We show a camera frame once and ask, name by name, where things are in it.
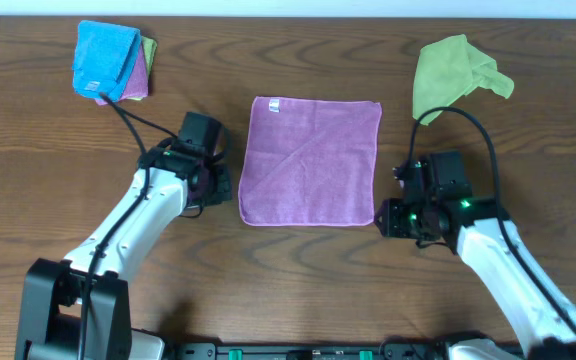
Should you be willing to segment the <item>purple microfiber cloth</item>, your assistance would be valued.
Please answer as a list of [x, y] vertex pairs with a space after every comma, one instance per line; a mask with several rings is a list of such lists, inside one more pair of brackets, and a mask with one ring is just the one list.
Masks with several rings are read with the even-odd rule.
[[251, 226], [365, 226], [373, 221], [377, 135], [372, 101], [257, 97], [239, 181]]

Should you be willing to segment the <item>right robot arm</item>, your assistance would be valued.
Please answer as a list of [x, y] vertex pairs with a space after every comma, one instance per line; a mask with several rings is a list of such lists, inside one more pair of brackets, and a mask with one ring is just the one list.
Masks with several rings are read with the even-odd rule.
[[530, 254], [497, 197], [473, 195], [461, 154], [429, 154], [393, 173], [403, 194], [377, 211], [380, 233], [458, 256], [486, 286], [526, 358], [576, 359], [576, 305]]

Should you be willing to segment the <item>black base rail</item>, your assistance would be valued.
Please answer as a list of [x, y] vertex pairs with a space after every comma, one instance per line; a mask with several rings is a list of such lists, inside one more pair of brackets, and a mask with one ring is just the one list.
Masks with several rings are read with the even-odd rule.
[[165, 350], [164, 360], [449, 360], [523, 359], [518, 346], [495, 348], [483, 339], [476, 345], [445, 342], [386, 342], [382, 345], [218, 345], [184, 343]]

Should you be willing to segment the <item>folded pink cloth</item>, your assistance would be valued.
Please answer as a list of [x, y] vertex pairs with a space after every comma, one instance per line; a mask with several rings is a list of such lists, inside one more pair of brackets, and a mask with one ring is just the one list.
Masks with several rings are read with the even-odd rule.
[[148, 95], [149, 72], [141, 43], [102, 50], [95, 75], [99, 82], [95, 93], [103, 93], [113, 102]]

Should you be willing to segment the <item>crumpled green cloth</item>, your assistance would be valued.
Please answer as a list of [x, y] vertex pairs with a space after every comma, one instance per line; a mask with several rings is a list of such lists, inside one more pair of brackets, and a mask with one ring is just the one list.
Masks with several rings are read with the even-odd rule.
[[471, 45], [464, 34], [447, 37], [420, 50], [413, 82], [412, 116], [429, 125], [439, 111], [478, 88], [508, 99], [514, 81], [498, 70], [497, 61]]

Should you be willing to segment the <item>folded blue cloth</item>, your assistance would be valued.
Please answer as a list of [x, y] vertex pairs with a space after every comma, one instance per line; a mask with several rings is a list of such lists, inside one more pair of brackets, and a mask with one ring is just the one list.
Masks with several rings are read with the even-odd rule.
[[137, 28], [83, 20], [72, 65], [74, 91], [86, 98], [121, 98], [141, 47]]

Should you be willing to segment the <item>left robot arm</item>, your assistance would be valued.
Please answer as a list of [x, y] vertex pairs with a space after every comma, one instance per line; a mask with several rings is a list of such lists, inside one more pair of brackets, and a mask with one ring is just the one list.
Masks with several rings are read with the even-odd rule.
[[172, 344], [133, 328], [129, 285], [173, 220], [231, 200], [229, 145], [218, 120], [189, 112], [178, 133], [144, 149], [126, 193], [92, 234], [62, 260], [29, 268], [16, 358], [173, 358]]

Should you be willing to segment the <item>folded green cloth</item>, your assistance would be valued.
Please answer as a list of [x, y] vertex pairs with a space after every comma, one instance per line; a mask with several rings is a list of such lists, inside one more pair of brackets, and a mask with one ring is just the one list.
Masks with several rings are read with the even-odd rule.
[[141, 100], [149, 95], [149, 77], [156, 49], [157, 43], [154, 39], [141, 37], [141, 49], [123, 93], [126, 99]]

